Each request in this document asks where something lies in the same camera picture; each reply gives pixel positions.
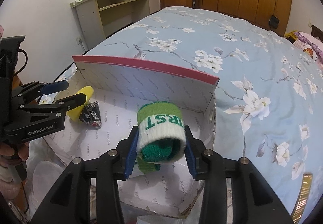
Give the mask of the person left hand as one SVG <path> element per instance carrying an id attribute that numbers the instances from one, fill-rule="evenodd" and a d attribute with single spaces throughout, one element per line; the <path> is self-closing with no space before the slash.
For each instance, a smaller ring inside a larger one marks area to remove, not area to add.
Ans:
<path id="1" fill-rule="evenodd" d="M 13 156 L 15 154 L 15 150 L 7 145 L 6 143 L 1 142 L 0 144 L 0 154 L 1 156 Z M 18 156 L 26 161 L 29 157 L 29 142 L 24 143 L 18 149 Z"/>

